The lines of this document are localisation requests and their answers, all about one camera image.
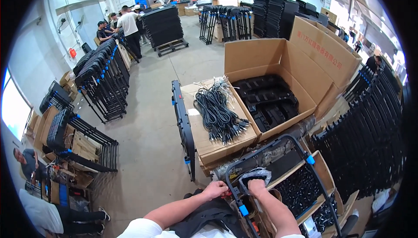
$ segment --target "window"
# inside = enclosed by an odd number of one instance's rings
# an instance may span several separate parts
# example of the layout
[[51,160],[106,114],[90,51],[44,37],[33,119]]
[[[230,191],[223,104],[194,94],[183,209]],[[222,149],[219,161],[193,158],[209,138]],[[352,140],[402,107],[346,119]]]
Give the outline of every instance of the window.
[[17,139],[22,140],[32,107],[17,89],[9,70],[3,84],[1,118]]

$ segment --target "wooden pallet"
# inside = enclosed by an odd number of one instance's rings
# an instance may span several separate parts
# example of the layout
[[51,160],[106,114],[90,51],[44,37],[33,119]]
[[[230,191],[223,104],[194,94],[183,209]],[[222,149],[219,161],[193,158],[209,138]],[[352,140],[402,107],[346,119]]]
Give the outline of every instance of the wooden pallet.
[[162,57],[163,55],[169,54],[170,52],[175,52],[181,46],[189,47],[189,43],[185,41],[184,38],[181,38],[178,40],[173,40],[169,43],[165,43],[164,45],[154,47],[154,51],[158,53],[158,57]]

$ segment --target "concrete floor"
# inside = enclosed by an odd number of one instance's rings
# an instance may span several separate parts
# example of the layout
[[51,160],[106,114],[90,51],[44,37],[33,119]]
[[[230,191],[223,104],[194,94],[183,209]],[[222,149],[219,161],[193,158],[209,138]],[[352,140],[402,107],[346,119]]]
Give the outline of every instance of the concrete floor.
[[171,105],[171,81],[187,85],[222,76],[224,45],[213,40],[206,46],[199,40],[197,16],[180,18],[189,47],[161,58],[150,45],[141,48],[143,59],[130,69],[123,119],[103,125],[88,105],[78,111],[82,119],[120,143],[118,173],[101,173],[94,181],[94,208],[102,206],[112,216],[104,237],[118,236],[131,220],[210,183],[199,162],[196,182],[190,182]]

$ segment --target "power cord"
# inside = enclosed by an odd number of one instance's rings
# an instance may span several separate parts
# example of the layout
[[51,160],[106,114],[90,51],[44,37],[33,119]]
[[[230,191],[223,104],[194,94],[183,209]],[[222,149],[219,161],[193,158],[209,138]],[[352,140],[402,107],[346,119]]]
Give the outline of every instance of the power cord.
[[193,106],[202,116],[203,126],[209,131],[209,140],[219,140],[223,145],[239,136],[249,121],[241,119],[238,115],[227,107],[227,78],[214,79],[215,83],[209,88],[202,85],[196,94]]

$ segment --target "white shoe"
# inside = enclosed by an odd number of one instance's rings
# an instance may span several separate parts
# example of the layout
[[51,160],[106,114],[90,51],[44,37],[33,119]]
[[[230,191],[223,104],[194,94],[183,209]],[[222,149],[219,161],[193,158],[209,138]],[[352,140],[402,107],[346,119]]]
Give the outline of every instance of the white shoe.
[[105,225],[104,225],[104,224],[102,224],[102,226],[103,226],[103,229],[102,229],[100,232],[97,232],[97,234],[98,234],[98,235],[102,235],[102,234],[103,234],[103,232],[104,232],[104,230],[105,230]]
[[108,221],[110,221],[110,219],[111,219],[111,217],[110,217],[110,215],[103,209],[103,207],[99,207],[99,212],[104,212],[104,214],[105,214],[105,217],[104,217],[104,220],[108,220]]

